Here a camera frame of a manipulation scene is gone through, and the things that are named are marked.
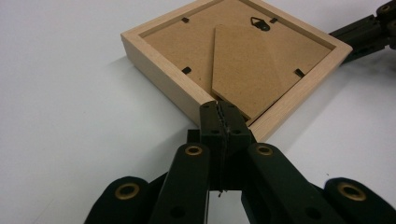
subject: white surface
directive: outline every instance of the white surface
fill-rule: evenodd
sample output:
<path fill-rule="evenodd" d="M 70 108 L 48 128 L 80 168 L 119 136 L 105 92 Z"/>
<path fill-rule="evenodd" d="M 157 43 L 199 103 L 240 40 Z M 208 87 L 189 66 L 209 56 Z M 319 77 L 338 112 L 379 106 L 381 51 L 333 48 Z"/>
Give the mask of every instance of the white surface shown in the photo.
<path fill-rule="evenodd" d="M 164 173 L 195 128 L 126 59 L 120 33 L 177 1 L 0 3 L 0 223 L 83 223 L 113 180 Z M 382 2 L 268 1 L 330 32 Z M 339 68 L 268 143 L 319 185 L 359 180 L 396 206 L 396 58 Z M 247 223 L 213 193 L 209 223 Z"/>

